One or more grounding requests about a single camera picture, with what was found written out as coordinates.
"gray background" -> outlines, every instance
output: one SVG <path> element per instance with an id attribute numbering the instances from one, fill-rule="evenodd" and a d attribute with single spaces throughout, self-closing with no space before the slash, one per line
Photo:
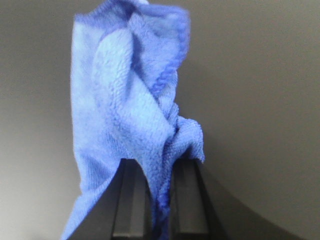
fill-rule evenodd
<path id="1" fill-rule="evenodd" d="M 58 239 L 80 193 L 71 34 L 100 2 L 1 0 L 1 239 Z M 320 239 L 320 2 L 155 2 L 190 11 L 176 100 L 202 124 L 207 167 L 265 219 Z"/>

